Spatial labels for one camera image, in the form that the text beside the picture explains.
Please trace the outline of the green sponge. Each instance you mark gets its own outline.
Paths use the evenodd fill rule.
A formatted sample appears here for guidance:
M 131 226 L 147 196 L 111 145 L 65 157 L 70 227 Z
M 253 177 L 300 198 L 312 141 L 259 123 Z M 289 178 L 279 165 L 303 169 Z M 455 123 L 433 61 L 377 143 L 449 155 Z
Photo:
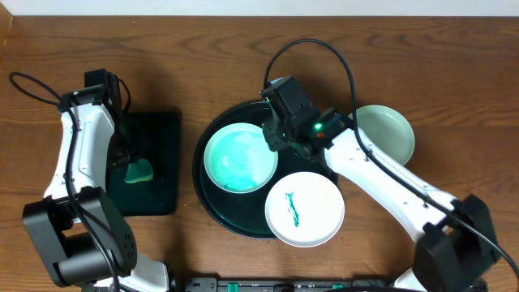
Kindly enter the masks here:
M 125 183 L 142 183 L 151 181 L 152 179 L 153 169 L 148 160 L 140 158 L 127 166 L 127 173 L 124 179 Z

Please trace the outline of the mint plate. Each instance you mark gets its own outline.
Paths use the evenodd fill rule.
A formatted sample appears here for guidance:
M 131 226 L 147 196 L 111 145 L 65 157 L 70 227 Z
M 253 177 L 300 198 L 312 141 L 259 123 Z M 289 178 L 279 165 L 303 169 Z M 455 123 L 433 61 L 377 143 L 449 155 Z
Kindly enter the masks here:
M 210 137 L 203 162 L 206 174 L 216 186 L 245 194 L 259 190 L 273 177 L 278 153 L 270 150 L 260 127 L 236 122 Z
M 415 136 L 407 119 L 384 105 L 365 105 L 356 110 L 358 126 L 382 151 L 401 165 L 413 156 Z

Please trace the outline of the white plate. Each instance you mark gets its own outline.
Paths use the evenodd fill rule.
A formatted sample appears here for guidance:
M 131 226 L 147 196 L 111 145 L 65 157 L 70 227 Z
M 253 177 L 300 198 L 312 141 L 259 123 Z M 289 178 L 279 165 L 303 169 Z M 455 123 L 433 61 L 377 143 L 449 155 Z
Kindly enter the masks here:
M 321 174 L 297 172 L 280 179 L 264 206 L 270 230 L 294 247 L 326 243 L 341 228 L 345 202 L 336 184 Z

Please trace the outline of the mint plate top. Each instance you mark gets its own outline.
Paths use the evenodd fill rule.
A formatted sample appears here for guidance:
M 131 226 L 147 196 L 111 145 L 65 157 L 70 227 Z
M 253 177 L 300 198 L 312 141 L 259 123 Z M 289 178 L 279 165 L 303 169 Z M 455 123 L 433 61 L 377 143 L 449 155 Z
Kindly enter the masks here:
M 407 119 L 384 105 L 365 105 L 356 110 L 358 126 L 382 151 L 401 165 L 413 156 L 415 136 Z

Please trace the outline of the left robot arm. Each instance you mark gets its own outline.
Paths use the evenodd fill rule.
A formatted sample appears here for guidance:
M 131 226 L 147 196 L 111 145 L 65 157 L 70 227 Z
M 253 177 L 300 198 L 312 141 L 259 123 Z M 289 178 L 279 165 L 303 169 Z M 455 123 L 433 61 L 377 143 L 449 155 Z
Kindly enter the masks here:
M 84 291 L 170 291 L 167 265 L 138 251 L 128 217 L 176 206 L 181 119 L 138 112 L 126 84 L 104 69 L 58 94 L 58 163 L 42 200 L 23 211 L 26 231 L 56 286 Z

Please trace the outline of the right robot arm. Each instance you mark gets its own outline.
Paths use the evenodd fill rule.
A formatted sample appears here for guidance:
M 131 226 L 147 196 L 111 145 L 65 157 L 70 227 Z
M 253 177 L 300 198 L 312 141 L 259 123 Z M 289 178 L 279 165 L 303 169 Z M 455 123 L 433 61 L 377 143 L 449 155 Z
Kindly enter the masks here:
M 272 109 L 262 127 L 273 151 L 292 148 L 349 179 L 413 239 L 414 262 L 394 288 L 466 291 L 505 257 L 477 196 L 458 200 L 423 181 L 375 146 L 353 117 L 335 109 L 321 113 L 293 77 L 268 82 L 261 96 Z

